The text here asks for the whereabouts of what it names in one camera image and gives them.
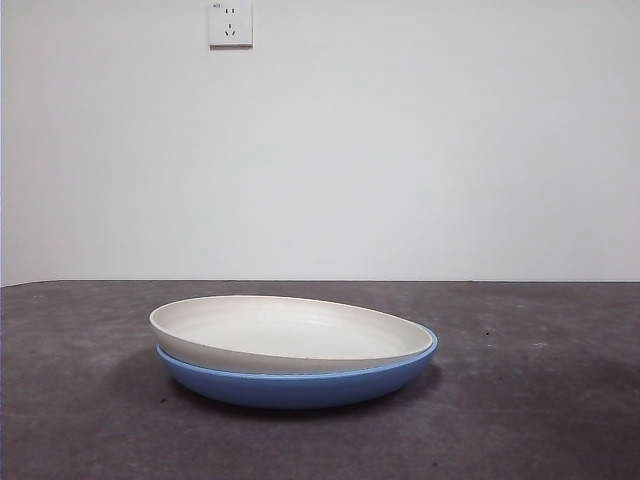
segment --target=electrical outlet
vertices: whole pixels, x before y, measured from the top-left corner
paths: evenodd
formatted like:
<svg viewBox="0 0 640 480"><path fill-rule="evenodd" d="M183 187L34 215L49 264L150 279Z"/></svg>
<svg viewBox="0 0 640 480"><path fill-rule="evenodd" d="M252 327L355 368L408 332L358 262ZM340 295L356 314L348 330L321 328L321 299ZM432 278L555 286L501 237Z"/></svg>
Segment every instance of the electrical outlet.
<svg viewBox="0 0 640 480"><path fill-rule="evenodd" d="M209 4L209 47L251 47L251 0L213 0Z"/></svg>

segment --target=plate rim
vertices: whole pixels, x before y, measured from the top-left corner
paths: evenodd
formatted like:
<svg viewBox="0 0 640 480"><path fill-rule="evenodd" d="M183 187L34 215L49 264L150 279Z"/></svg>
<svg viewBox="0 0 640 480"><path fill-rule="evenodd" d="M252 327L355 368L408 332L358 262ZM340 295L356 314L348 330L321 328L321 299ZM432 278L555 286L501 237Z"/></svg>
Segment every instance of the plate rim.
<svg viewBox="0 0 640 480"><path fill-rule="evenodd" d="M246 372L229 372L225 370L216 370L214 368L206 368L200 367L198 365L193 365L191 363L184 362L175 357L172 357L167 352L165 352L159 343L156 344L156 353L162 358L164 361L174 364L178 367L185 368L187 370L191 370L197 373L204 373L213 376L220 377L228 377L228 378L241 378L241 379L252 379L252 380L321 380L321 379L329 379L329 378L348 378L348 377L356 377L360 375L366 375L377 372L384 372L387 370L391 370L394 368L406 366L417 362L421 359L428 358L433 355L436 350L438 350L438 337L430 328L425 327L424 325L417 324L420 328L424 329L429 335L431 335L432 342L429 348L426 350L411 355L408 358L404 358L400 361L378 365L370 368L361 368L357 370L347 370L340 372L324 372L324 373L246 373Z"/></svg>

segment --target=white wall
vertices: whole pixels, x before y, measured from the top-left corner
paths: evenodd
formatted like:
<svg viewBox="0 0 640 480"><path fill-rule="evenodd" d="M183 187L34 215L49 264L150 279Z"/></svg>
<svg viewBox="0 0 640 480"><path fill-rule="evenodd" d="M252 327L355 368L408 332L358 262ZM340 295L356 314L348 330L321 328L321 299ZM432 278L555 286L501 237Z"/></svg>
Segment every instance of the white wall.
<svg viewBox="0 0 640 480"><path fill-rule="evenodd" d="M640 280L640 2L3 1L3 282Z"/></svg>

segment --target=concrete floor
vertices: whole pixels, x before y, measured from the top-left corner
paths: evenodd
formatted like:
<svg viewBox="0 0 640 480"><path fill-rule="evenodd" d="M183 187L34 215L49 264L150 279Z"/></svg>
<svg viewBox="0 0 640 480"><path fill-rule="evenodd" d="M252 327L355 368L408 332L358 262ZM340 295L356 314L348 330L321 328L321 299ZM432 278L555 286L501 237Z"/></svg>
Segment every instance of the concrete floor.
<svg viewBox="0 0 640 480"><path fill-rule="evenodd" d="M309 297L440 338L395 394L243 409L169 379L149 312ZM2 478L640 478L640 284L64 281L2 289Z"/></svg>

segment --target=plate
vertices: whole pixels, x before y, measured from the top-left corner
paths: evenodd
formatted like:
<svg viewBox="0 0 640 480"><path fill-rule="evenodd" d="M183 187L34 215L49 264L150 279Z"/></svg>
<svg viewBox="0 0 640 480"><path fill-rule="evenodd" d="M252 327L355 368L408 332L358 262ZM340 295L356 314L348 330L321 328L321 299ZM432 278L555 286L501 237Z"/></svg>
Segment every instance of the plate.
<svg viewBox="0 0 640 480"><path fill-rule="evenodd" d="M320 374L225 372L181 362L159 345L156 348L173 378L200 395L245 407L307 409L348 405L398 390L417 377L435 353L437 339L431 335L430 347L408 359L364 370Z"/></svg>
<svg viewBox="0 0 640 480"><path fill-rule="evenodd" d="M150 315L162 349L191 365L243 373L328 373L394 363L434 337L387 313L290 297L202 297Z"/></svg>

